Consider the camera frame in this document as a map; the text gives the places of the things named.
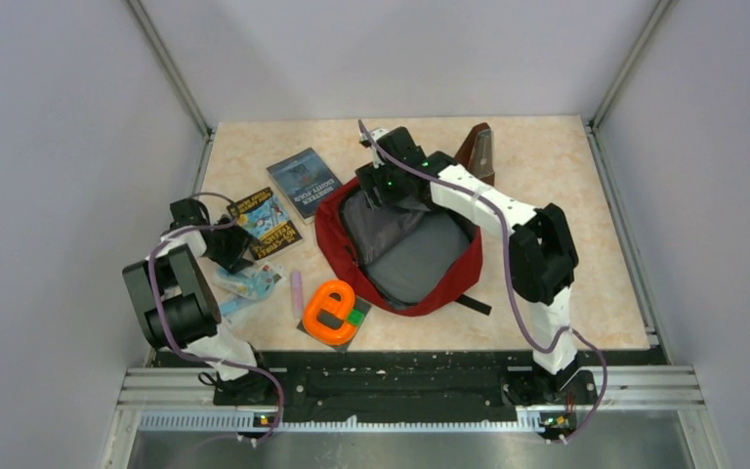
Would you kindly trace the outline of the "colourful illustrated children's book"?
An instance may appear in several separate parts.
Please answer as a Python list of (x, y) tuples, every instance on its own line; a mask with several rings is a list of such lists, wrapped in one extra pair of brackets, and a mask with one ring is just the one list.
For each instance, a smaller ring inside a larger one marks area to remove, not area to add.
[(256, 261), (271, 258), (303, 240), (270, 187), (230, 203), (227, 213), (240, 228), (253, 236), (249, 252)]

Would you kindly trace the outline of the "red backpack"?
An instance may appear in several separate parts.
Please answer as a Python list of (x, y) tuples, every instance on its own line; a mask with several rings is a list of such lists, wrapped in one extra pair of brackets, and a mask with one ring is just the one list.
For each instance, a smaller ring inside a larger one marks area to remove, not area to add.
[(452, 211), (373, 209), (352, 180), (319, 203), (314, 230), (336, 278), (380, 309), (409, 318), (451, 303), (492, 310), (467, 294), (483, 266), (480, 230)]

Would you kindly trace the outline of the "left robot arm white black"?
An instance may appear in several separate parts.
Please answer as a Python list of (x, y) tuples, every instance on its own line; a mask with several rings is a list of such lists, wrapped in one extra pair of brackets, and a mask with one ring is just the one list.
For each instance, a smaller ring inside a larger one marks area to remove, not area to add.
[(227, 338), (214, 293), (199, 267), (208, 259), (229, 275), (252, 267), (258, 240), (228, 215), (213, 220), (198, 195), (171, 203), (172, 222), (144, 260), (122, 271), (137, 322), (148, 344), (211, 366), (199, 381), (251, 404), (267, 401), (274, 379), (247, 342)]

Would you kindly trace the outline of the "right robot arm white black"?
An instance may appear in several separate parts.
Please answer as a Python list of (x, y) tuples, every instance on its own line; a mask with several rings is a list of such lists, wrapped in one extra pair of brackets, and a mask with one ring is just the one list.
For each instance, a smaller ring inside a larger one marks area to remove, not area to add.
[(441, 151), (425, 154), (404, 127), (358, 129), (360, 143), (372, 151), (371, 162), (355, 171), (369, 206), (415, 200), (455, 212), (502, 240), (511, 308), (533, 349), (534, 391), (547, 403), (560, 402), (579, 370), (569, 308), (579, 256), (563, 210), (505, 195)]

